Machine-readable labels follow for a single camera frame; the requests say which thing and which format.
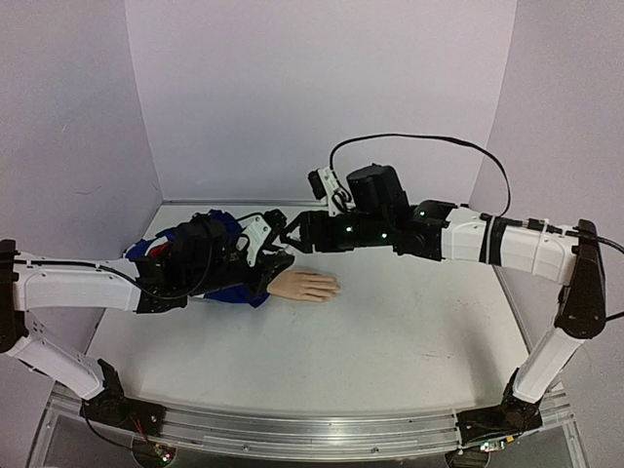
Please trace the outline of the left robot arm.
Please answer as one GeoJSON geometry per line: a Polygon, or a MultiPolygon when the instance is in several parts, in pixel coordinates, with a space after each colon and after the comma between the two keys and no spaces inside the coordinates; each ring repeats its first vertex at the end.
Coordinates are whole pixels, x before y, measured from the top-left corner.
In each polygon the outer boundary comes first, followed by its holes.
{"type": "Polygon", "coordinates": [[[62,343],[33,312],[104,308],[136,314],[181,309],[192,297],[242,287],[256,299],[293,264],[275,241],[287,219],[279,210],[222,220],[195,214],[178,225],[161,253],[117,260],[49,259],[1,243],[1,351],[63,385],[82,401],[89,422],[160,435],[165,408],[127,396],[118,371],[62,343]],[[240,232],[232,227],[239,224],[240,232]]]}

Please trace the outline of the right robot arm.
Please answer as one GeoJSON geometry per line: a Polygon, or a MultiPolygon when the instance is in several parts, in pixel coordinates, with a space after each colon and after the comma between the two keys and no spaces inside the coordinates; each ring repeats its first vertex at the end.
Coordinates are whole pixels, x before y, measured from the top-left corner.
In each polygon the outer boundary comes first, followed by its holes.
{"type": "Polygon", "coordinates": [[[317,210],[297,214],[283,243],[306,254],[390,247],[399,255],[490,266],[529,336],[526,360],[513,371],[501,401],[455,419],[462,449],[490,451],[541,426],[540,407],[563,368],[607,322],[601,239],[581,219],[513,219],[466,205],[411,204],[396,171],[370,165],[340,183],[333,169],[308,177],[317,210]]]}

